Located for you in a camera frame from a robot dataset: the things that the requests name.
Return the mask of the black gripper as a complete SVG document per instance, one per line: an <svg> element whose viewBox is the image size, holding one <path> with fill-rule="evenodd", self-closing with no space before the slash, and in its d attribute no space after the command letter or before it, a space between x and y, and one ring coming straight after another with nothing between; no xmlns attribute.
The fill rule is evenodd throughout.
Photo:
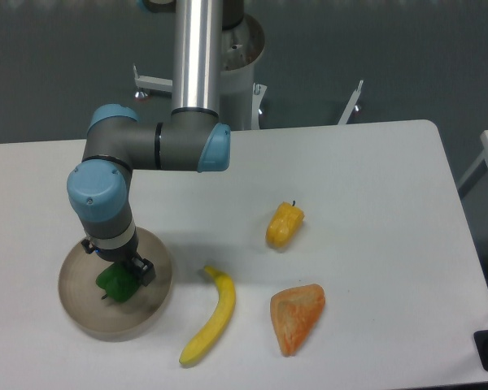
<svg viewBox="0 0 488 390"><path fill-rule="evenodd" d="M109 239L87 236L81 246L87 254L97 254L107 262L128 262L128 271L141 285L149 285L155 279L154 264L137 253L138 236L130 228L121 235Z"/></svg>

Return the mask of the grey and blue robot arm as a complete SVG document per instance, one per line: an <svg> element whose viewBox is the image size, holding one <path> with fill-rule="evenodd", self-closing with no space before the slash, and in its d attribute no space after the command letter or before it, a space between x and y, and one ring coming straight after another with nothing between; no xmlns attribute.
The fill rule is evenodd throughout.
<svg viewBox="0 0 488 390"><path fill-rule="evenodd" d="M220 122L223 31L244 19L242 1L143 1L154 13L174 12L175 49L169 123L144 127L124 106L99 107L87 132L81 163L69 174L68 198L85 230L85 252L119 263L139 284L155 268L137 251L129 205L133 171L224 171L230 128Z"/></svg>

